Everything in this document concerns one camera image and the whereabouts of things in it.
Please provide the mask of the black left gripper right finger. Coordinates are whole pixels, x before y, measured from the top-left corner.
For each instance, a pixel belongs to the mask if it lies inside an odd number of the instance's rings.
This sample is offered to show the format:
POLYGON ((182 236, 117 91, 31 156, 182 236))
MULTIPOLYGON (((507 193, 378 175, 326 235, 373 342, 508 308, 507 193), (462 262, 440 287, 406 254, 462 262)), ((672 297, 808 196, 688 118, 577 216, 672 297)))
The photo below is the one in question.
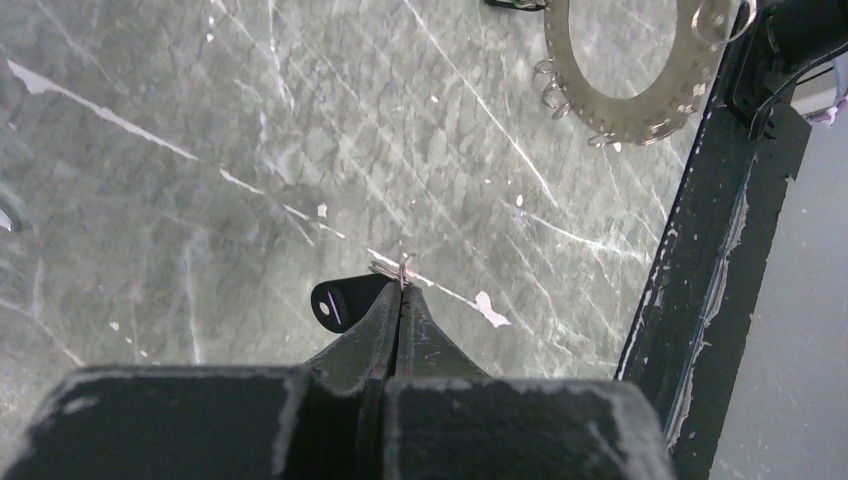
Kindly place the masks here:
POLYGON ((657 414, 631 383, 492 378, 404 295, 384 395, 388 479, 671 479, 657 414))

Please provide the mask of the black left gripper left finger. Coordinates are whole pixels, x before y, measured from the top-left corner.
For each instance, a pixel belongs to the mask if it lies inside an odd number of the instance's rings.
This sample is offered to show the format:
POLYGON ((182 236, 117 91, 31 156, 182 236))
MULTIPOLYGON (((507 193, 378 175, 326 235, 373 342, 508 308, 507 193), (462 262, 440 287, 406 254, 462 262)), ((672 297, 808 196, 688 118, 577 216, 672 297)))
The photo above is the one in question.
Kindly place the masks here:
POLYGON ((100 366, 44 399, 7 479, 378 479, 402 292, 296 366, 100 366))

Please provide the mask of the black plastic key tag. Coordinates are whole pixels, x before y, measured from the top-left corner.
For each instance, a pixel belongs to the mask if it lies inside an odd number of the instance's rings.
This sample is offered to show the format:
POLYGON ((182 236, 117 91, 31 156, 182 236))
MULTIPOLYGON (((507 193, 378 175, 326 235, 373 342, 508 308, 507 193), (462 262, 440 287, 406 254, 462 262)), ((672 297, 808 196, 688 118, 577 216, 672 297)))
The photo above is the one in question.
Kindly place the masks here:
POLYGON ((312 312, 326 330, 343 334, 365 316, 390 282, 389 277, 370 273, 319 283, 310 295, 312 312))

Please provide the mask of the silver metal key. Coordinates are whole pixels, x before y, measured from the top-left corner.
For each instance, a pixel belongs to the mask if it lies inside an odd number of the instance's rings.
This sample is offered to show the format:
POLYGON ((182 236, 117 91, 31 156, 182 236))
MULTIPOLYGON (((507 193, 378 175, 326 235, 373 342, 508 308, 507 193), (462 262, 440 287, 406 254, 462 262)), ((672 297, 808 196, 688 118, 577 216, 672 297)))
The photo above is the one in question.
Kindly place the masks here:
POLYGON ((413 285, 412 271, 409 269, 409 264, 417 257, 416 254, 410 254, 402 258, 399 262, 372 253, 373 259, 370 261, 369 270, 378 275, 383 275, 392 281, 396 281, 401 290, 413 285))

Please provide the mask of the green plastic key tag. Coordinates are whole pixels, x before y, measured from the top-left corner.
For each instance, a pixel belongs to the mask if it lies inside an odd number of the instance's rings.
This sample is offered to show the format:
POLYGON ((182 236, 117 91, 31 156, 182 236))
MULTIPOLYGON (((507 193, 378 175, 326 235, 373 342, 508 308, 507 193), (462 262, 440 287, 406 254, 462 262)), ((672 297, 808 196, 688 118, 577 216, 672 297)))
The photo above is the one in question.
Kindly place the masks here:
POLYGON ((536 12, 547 7, 547 0, 484 0, 484 3, 497 8, 536 12))

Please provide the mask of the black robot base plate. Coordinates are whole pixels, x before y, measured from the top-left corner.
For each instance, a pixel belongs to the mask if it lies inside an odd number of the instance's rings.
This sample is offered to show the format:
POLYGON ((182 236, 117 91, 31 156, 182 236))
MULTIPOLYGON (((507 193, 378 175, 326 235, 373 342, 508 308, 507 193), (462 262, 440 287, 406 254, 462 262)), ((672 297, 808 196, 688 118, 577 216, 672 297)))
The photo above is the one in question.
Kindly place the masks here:
POLYGON ((788 184, 799 79, 847 50, 843 1, 769 1, 724 52, 615 376, 656 410, 681 479, 709 475, 788 184))

